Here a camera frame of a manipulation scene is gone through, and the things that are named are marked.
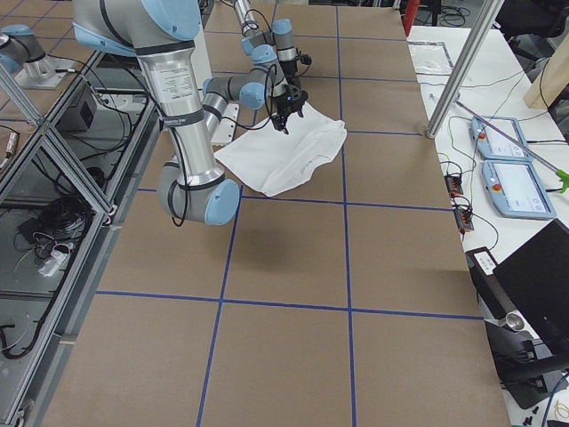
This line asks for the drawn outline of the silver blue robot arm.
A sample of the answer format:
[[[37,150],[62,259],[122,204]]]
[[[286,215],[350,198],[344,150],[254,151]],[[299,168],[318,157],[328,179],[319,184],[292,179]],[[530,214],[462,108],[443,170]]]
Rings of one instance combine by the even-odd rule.
[[[292,23],[276,20],[259,28],[247,1],[231,4],[242,47],[252,69],[236,77],[214,77],[199,85],[191,57],[202,27],[197,1],[75,1],[76,40],[93,50],[133,57],[145,78],[174,147],[160,174],[157,195],[176,225],[185,221],[224,225],[235,215],[240,190],[215,160],[212,137],[225,108],[239,102],[265,108],[284,132],[288,117],[301,114],[308,99],[297,77],[298,63],[311,59],[297,49]]]
[[[289,19],[275,20],[269,24],[264,15],[251,7],[249,1],[231,1],[242,34],[242,48],[247,56],[252,56],[254,48],[268,44],[276,51],[277,59],[289,84],[301,88],[301,74],[298,63],[309,68],[311,57],[302,53],[296,46],[293,27]]]

